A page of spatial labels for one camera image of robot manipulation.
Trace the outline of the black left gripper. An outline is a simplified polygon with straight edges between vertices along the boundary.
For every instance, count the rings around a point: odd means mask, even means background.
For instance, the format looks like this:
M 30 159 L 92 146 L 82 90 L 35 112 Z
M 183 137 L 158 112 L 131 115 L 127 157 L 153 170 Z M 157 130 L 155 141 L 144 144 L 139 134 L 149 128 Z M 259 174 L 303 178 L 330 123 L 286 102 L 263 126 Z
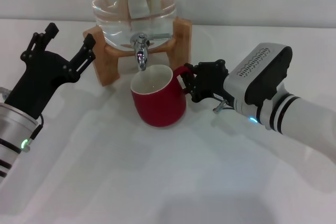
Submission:
M 95 60 L 95 39 L 88 34 L 77 54 L 66 60 L 62 56 L 45 51 L 58 34 L 55 23 L 50 23 L 44 33 L 33 33 L 27 49 L 20 59 L 26 60 L 26 70 L 12 89 L 5 103 L 33 118 L 42 114 L 59 86 L 77 82 L 81 74 Z

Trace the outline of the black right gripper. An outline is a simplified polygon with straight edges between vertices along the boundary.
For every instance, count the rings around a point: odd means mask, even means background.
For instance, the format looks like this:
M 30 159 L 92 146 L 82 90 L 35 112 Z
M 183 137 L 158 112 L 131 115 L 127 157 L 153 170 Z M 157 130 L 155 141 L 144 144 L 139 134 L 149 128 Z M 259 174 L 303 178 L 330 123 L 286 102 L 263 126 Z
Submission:
M 197 65 L 185 63 L 192 73 L 181 74 L 185 88 L 183 93 L 189 94 L 195 103 L 201 102 L 206 98 L 213 98 L 217 101 L 226 100 L 233 103 L 234 98 L 224 90 L 224 80 L 227 78 L 225 60 L 213 62 L 199 62 Z

